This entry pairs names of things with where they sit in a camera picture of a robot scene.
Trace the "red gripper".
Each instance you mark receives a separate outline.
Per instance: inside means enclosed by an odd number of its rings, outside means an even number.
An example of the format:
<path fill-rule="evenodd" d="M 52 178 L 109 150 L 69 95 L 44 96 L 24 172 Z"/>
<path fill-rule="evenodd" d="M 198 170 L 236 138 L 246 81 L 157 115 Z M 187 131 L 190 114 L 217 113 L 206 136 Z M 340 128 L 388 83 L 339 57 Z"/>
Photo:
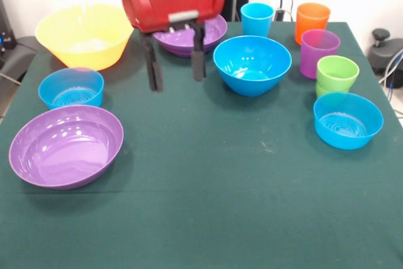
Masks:
<path fill-rule="evenodd" d="M 195 34 L 191 65 L 193 78 L 206 78 L 204 38 L 205 20 L 216 17 L 224 7 L 224 0 L 122 0 L 130 24 L 141 32 L 140 42 L 145 54 L 149 86 L 152 91 L 163 91 L 161 65 L 158 63 L 152 35 L 179 23 L 190 23 Z"/>

